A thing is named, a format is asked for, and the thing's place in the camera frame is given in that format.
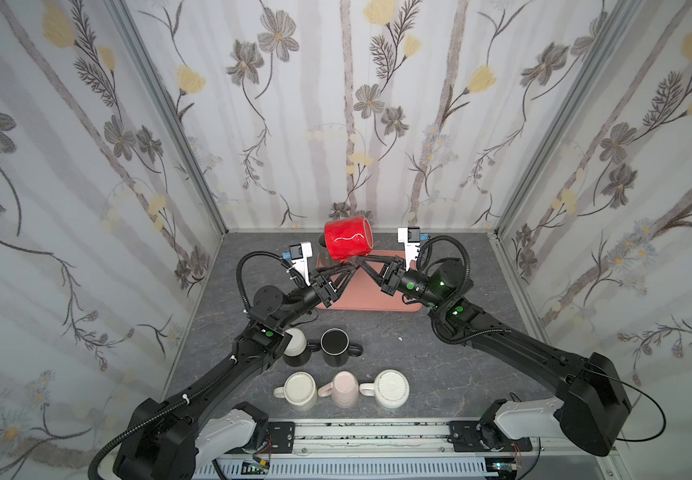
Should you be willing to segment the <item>red mug black handle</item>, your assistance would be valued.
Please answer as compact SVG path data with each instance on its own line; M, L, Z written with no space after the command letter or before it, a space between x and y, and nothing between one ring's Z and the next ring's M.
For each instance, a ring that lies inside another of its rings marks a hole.
M328 222L324 238L328 253L335 261L368 255L374 247L372 227L364 215Z

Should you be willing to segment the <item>tall grey mug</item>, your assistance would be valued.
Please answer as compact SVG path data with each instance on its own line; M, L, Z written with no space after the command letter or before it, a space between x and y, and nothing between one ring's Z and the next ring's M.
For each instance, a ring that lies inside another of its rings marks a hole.
M328 265L328 249L326 245L326 240L325 236L321 235L318 238L318 264L321 266L327 266Z

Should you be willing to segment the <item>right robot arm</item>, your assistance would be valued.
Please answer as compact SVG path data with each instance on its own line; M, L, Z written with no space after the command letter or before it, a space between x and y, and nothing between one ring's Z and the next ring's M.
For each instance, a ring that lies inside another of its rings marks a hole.
M611 452L632 404L609 358L550 346L467 300L473 286L467 258L447 258L431 275L399 257L368 255L356 262L382 292L401 293L427 307L443 343L492 355L553 393L546 403L495 401L479 419L476 441L482 447L500 450L522 438L555 437L595 456Z

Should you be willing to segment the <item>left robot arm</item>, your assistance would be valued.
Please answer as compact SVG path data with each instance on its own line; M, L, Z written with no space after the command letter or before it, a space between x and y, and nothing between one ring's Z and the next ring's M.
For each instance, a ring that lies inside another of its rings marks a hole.
M116 455L112 471L120 479L190 479L226 452L260 447L268 437L267 414L248 402L222 418L216 409L248 378L282 358L292 341L286 327L318 305L339 300L357 269L346 262L314 272L309 283L289 293L267 285L244 297L248 323L230 353L180 392L161 402L142 402L128 428L93 458L89 478L100 478L100 464L110 453Z

